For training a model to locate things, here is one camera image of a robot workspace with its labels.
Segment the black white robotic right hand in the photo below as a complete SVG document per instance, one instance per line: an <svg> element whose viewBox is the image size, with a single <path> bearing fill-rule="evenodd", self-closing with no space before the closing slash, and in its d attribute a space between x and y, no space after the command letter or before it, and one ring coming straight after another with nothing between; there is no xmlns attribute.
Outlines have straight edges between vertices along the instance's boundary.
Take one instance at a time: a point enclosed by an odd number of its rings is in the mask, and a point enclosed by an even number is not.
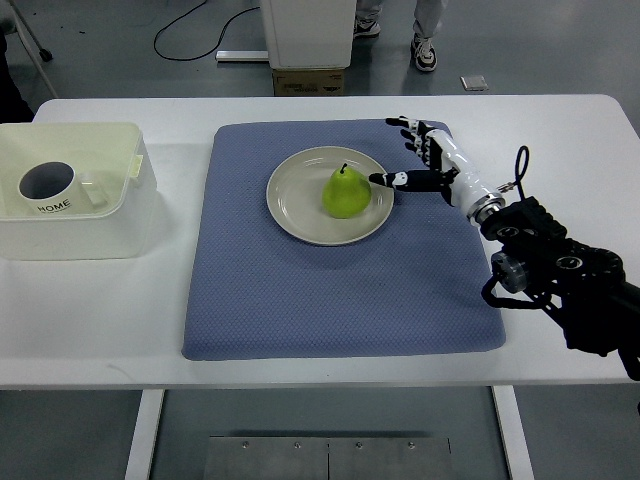
<svg viewBox="0 0 640 480"><path fill-rule="evenodd" d="M418 156L424 168L373 173L368 177L371 183L403 192L438 192L476 225L506 206L502 193L481 179L479 170L447 130L404 116L390 117L386 123L401 129L405 147Z"/></svg>

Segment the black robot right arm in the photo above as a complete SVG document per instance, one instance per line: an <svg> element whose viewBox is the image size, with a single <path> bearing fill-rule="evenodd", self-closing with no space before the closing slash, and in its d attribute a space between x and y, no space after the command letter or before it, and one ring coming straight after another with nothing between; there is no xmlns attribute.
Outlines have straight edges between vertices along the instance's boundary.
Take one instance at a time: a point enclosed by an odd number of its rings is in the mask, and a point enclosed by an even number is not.
<svg viewBox="0 0 640 480"><path fill-rule="evenodd" d="M490 214L480 232L498 241L481 295L495 308L541 310L562 329L570 349L619 354L639 378L639 289L626 280L616 253L580 243L523 188L530 152L518 150L507 189L519 199Z"/></svg>

